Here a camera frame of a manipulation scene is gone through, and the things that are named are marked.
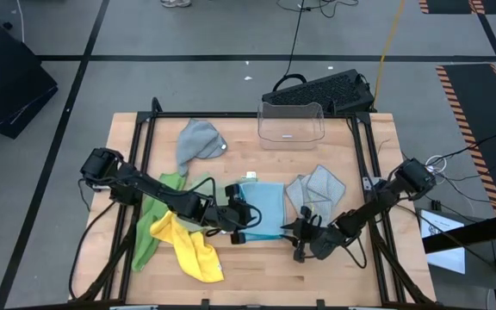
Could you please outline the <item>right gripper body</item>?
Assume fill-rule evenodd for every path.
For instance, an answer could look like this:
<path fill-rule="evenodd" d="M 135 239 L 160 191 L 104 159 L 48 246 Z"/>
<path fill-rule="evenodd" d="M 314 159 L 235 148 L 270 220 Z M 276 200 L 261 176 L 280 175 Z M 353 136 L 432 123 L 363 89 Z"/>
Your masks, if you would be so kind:
<path fill-rule="evenodd" d="M 336 226 L 309 227 L 309 250 L 311 257 L 324 260 L 329 257 L 336 248 L 345 246 L 347 237 Z"/>

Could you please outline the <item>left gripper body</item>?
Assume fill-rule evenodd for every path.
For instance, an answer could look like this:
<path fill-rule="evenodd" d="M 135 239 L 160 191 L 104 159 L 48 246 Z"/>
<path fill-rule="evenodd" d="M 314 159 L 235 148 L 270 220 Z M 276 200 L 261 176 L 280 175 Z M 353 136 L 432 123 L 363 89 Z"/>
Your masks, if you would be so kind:
<path fill-rule="evenodd" d="M 195 212 L 195 223 L 199 226 L 233 232 L 251 227 L 257 218 L 251 213 L 254 207 L 239 198 L 231 198 L 226 205 L 218 205 L 211 196 L 202 196 L 199 203 Z"/>

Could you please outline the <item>light blue microfiber towel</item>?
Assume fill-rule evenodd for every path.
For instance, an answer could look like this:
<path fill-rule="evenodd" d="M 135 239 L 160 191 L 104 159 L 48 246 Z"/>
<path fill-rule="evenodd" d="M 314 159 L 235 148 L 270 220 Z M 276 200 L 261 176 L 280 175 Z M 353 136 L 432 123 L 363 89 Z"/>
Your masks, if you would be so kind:
<path fill-rule="evenodd" d="M 239 185 L 242 197 L 257 208 L 263 218 L 252 228 L 245 230 L 245 240 L 264 241 L 279 239 L 285 224 L 285 203 L 282 183 L 247 182 Z"/>

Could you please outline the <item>yellow microfiber towel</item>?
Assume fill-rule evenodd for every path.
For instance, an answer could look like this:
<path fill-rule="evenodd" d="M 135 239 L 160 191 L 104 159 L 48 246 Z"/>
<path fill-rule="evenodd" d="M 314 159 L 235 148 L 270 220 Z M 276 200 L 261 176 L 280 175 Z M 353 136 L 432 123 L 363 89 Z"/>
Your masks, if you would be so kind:
<path fill-rule="evenodd" d="M 205 243 L 202 232 L 190 232 L 171 211 L 152 223 L 149 232 L 153 238 L 173 246 L 185 274 L 205 283 L 225 280 L 217 251 Z"/>

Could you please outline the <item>plain grey microfiber towel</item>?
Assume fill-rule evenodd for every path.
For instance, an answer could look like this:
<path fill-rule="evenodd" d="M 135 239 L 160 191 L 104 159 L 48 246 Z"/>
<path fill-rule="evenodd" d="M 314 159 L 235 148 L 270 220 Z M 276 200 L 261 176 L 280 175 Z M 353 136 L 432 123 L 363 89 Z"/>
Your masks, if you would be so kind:
<path fill-rule="evenodd" d="M 225 139 L 209 121 L 190 119 L 177 138 L 177 172 L 184 177 L 191 159 L 217 158 L 226 150 Z"/>

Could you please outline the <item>bright green microfiber towel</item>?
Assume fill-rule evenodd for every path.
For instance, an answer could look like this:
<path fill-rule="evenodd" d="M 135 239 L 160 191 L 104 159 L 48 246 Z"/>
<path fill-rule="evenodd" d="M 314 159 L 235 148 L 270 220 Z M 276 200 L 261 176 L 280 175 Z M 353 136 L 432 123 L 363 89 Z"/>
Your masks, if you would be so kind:
<path fill-rule="evenodd" d="M 175 240 L 189 239 L 189 231 L 179 223 L 176 215 L 168 209 L 165 203 L 149 195 L 144 195 L 142 215 L 136 224 L 134 255 L 131 263 L 132 271 L 142 271 L 158 249 L 160 240 L 152 236 L 151 227 L 153 223 L 162 220 L 165 216 L 167 218 L 160 228 L 173 229 L 173 235 L 165 237 L 168 243 Z"/>

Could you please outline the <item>clear plastic bin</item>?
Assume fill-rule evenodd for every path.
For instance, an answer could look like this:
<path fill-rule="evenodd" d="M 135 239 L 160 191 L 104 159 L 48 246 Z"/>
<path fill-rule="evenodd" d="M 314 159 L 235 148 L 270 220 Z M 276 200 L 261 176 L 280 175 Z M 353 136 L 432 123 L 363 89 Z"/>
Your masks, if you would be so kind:
<path fill-rule="evenodd" d="M 272 105 L 257 110 L 257 135 L 266 150 L 311 150 L 326 135 L 324 113 L 316 102 Z"/>

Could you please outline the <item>white printed sheet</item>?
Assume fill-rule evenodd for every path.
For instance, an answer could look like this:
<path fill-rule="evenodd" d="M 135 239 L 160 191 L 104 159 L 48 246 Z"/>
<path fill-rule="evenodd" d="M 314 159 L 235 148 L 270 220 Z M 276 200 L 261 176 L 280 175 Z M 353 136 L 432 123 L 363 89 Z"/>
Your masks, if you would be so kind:
<path fill-rule="evenodd" d="M 463 227 L 463 224 L 459 221 L 451 220 L 426 210 L 420 212 L 420 234 L 422 239 L 461 227 Z M 466 273 L 465 250 L 461 247 L 433 252 L 427 254 L 426 258 L 428 264 L 433 266 L 462 275 Z"/>

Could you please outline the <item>black perforated computer case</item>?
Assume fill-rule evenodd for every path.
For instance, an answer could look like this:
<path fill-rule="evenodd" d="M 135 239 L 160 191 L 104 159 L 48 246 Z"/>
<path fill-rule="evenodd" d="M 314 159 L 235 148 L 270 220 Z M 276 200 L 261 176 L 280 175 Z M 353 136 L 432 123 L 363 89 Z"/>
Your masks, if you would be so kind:
<path fill-rule="evenodd" d="M 301 74 L 284 75 L 262 95 L 272 105 L 319 104 L 327 115 L 373 110 L 374 96 L 366 77 L 355 69 L 308 81 Z"/>

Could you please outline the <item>black metal beam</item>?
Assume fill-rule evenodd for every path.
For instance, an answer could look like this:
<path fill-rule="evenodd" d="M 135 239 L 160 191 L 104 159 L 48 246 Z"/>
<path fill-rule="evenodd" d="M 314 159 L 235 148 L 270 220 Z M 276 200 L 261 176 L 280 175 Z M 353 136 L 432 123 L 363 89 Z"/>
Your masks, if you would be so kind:
<path fill-rule="evenodd" d="M 425 253 L 496 240 L 496 217 L 423 238 Z"/>

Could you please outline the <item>black hazard-striped floor mat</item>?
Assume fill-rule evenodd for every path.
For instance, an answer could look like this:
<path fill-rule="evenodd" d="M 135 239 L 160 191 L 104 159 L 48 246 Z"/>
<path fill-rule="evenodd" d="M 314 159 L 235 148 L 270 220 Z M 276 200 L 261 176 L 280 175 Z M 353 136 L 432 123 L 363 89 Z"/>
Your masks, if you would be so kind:
<path fill-rule="evenodd" d="M 424 14 L 496 15 L 496 0 L 418 0 Z"/>
<path fill-rule="evenodd" d="M 496 213 L 496 66 L 438 65 L 436 72 Z"/>

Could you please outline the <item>large black equipment case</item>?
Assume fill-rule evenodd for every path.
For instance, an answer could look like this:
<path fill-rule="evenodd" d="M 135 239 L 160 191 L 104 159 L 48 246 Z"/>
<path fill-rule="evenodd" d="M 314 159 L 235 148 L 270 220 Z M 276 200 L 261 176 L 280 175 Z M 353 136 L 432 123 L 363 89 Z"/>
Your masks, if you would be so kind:
<path fill-rule="evenodd" d="M 0 27 L 0 134 L 16 139 L 57 91 L 38 57 Z"/>

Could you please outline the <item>black metal table frame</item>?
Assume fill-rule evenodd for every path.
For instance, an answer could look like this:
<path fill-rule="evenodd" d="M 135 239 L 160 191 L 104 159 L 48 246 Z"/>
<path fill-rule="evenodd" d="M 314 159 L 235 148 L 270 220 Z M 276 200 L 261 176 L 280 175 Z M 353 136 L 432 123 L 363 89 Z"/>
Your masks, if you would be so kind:
<path fill-rule="evenodd" d="M 158 118 L 204 118 L 204 119 L 257 119 L 257 113 L 252 112 L 164 112 L 157 100 L 152 102 L 152 109 L 149 112 L 139 112 L 133 130 L 133 140 L 130 147 L 130 155 L 134 157 L 139 145 L 141 124 L 148 123 L 146 134 L 146 145 L 143 152 L 141 166 L 136 168 L 146 173 L 147 159 L 152 149 L 152 137 Z M 365 203 L 369 201 L 371 187 L 383 179 L 381 177 L 372 178 L 370 173 L 380 171 L 378 161 L 378 151 L 376 150 L 372 121 L 368 112 L 348 112 L 337 115 L 330 115 L 332 119 L 345 119 L 348 122 L 354 144 L 358 170 L 360 172 L 361 184 L 363 186 L 363 197 Z M 78 181 L 80 185 L 86 185 L 81 177 Z M 135 199 L 133 205 L 124 205 L 112 201 L 113 204 L 120 204 L 123 207 L 133 207 L 132 220 L 137 221 L 140 217 L 141 198 Z M 397 310 L 415 308 L 418 310 L 434 310 L 439 304 L 427 297 L 421 289 L 414 283 L 408 273 L 400 264 L 394 245 L 393 230 L 389 219 L 389 210 L 382 212 L 372 220 L 369 220 L 364 227 L 369 229 L 369 236 L 372 244 L 372 252 L 375 257 L 375 268 L 377 272 L 378 288 L 381 297 L 382 307 L 393 307 Z"/>

